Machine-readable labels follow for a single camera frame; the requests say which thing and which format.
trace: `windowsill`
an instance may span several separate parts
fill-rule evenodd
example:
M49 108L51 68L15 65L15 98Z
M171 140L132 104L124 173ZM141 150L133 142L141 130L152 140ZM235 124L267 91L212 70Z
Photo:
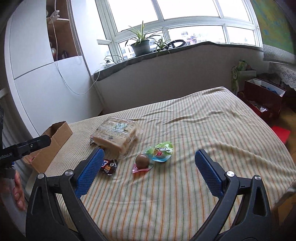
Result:
M191 48L195 48L201 45L216 45L216 46L220 46L220 47L238 47L238 48L248 48L248 49L254 49L254 50L259 50L263 52L263 49L261 47L258 46L253 46L253 45L241 45L241 44L216 44L213 42L201 42L201 43L197 43L197 44L193 44L193 45L187 45L187 46L183 46L180 48L174 48L174 49L170 49L169 51L160 51L157 55L157 52L154 53L149 53L146 55L142 55L142 56L138 56L138 57L134 57L134 58L130 58L127 59L123 62L117 63L115 65L112 65L106 69L101 70L100 72L97 72L94 74L94 79L97 81L101 81L109 76L111 76L112 74L124 69L125 67L127 67L128 65L132 65L132 64L136 64L138 62L141 62L142 60L146 60L146 59L151 59L151 58L155 58L155 57L159 57L162 55L167 55L167 54L172 54L172 53L177 53L180 51L184 51L184 50L188 50Z

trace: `striped tablecloth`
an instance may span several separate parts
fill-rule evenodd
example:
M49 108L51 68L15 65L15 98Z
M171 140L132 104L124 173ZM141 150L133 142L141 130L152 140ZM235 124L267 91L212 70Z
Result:
M135 120L143 129L128 155L119 159L116 173L99 173L81 198L110 240L189 240L196 233L217 202L195 166L198 149L239 177L262 176L271 208L296 178L294 162L280 139L223 87L72 123L73 135L46 175L60 175L86 159L94 148L89 136L109 116ZM174 144L171 158L155 163L145 174L132 174L135 157L164 141ZM73 227L60 195L58 200ZM232 223L239 202L224 229Z

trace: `packaged bread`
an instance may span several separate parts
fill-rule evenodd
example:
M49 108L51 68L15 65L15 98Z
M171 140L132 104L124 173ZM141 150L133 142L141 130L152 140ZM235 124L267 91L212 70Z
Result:
M119 155L125 154L139 134L137 123L117 117L107 118L91 135L90 144L110 149Z

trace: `plant pot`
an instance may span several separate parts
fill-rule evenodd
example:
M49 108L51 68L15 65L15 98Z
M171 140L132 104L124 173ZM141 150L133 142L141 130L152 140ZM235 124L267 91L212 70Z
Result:
M136 57L151 53L149 40L144 40L138 44L134 43L131 46L133 48L133 51L135 52Z

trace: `blue gripper pad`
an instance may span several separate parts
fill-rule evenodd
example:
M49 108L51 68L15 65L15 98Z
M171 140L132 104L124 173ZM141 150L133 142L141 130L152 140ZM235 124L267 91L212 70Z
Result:
M212 195L223 196L223 182L226 178L224 177L225 171L219 163L214 162L204 149L200 149L195 153L195 164Z
M82 195L87 194L98 171L104 163L103 149L95 149L85 161L85 167L76 180L75 194L80 199Z

